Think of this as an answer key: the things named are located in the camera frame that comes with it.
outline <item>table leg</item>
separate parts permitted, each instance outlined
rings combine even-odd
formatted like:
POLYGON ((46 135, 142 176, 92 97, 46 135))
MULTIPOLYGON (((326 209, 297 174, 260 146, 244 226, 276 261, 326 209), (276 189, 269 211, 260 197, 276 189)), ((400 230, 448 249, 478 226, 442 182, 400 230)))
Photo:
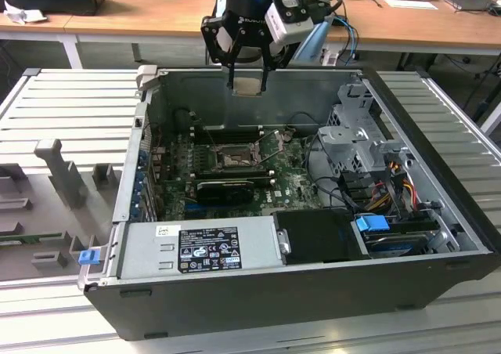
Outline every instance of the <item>table leg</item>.
POLYGON ((435 64, 435 60, 437 59, 437 56, 438 54, 430 54, 427 59, 426 59, 426 63, 424 64, 424 70, 426 72, 428 72, 431 68, 431 66, 433 66, 435 64))
POLYGON ((141 50, 137 43, 132 43, 132 55, 134 56, 135 62, 142 62, 141 50))
POLYGON ((413 62, 414 54, 412 52, 403 52, 398 60, 396 70, 405 70, 413 62))
POLYGON ((59 36, 59 41, 64 46, 71 68, 83 68, 80 60, 80 45, 78 44, 77 37, 74 34, 62 34, 59 36))
POLYGON ((501 123, 501 102, 498 103, 497 108, 485 119, 484 124, 480 129, 486 134, 490 135, 496 127, 501 123))

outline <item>yellow wire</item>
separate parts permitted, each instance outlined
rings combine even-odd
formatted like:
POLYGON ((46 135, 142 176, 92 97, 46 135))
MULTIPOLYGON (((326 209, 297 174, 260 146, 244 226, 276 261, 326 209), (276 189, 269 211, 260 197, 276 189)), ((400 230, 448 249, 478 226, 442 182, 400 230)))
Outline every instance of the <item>yellow wire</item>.
POLYGON ((390 194, 387 193, 384 195, 384 197, 378 201, 376 201, 374 204, 372 204, 370 207, 367 208, 368 211, 373 210, 374 208, 380 207, 382 204, 384 204, 386 201, 390 199, 390 194))

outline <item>red wire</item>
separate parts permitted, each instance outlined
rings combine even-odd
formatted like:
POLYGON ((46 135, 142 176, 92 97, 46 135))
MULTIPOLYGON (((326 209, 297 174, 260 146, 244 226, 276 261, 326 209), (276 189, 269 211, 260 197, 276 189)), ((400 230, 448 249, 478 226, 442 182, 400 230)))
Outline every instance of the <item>red wire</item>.
POLYGON ((373 200, 374 200, 374 197, 375 197, 374 195, 376 194, 374 191, 376 190, 376 188, 377 188, 377 187, 379 187, 379 186, 383 186, 383 185, 384 185, 384 183, 383 183, 383 182, 379 182, 379 183, 377 183, 377 184, 374 186, 374 188, 373 188, 373 198, 372 198, 372 199, 370 199, 371 201, 373 201, 373 200))

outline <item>papers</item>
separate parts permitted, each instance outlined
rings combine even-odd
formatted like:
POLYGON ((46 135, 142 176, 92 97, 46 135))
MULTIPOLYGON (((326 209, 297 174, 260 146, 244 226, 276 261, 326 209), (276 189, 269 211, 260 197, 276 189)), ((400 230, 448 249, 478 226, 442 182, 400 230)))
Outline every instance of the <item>papers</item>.
POLYGON ((14 23, 20 23, 24 25, 25 23, 35 23, 38 21, 47 20, 47 17, 42 15, 38 9, 19 9, 10 5, 7 1, 4 1, 5 10, 3 14, 6 15, 14 23))
POLYGON ((430 2, 417 2, 415 0, 384 0, 393 8, 438 9, 430 2))

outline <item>floor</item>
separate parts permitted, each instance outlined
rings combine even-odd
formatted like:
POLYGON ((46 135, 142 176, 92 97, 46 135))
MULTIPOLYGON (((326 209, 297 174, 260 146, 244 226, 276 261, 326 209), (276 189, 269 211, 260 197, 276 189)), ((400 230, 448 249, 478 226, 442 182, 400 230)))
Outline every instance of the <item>floor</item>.
MULTIPOLYGON (((69 68, 63 46, 57 42, 3 42, 0 49, 0 99, 7 95, 23 70, 28 67, 69 68)), ((143 63, 162 67, 199 66, 204 64, 204 48, 193 46, 140 45, 143 63)), ((361 52, 359 60, 352 66, 370 65, 377 70, 394 70, 399 53, 361 52)), ((472 56, 470 63, 463 62, 463 56, 439 56, 429 70, 431 77, 462 106, 471 90, 478 84, 477 73, 487 70, 495 57, 472 56)), ((140 63, 132 58, 129 44, 85 43, 81 47, 81 58, 85 68, 137 68, 140 63)), ((426 55, 417 55, 414 63, 425 63, 426 55)), ((471 100, 467 113, 472 115, 477 104, 484 99, 499 82, 499 78, 489 75, 477 94, 471 100)), ((501 128, 492 138, 501 142, 501 128)))

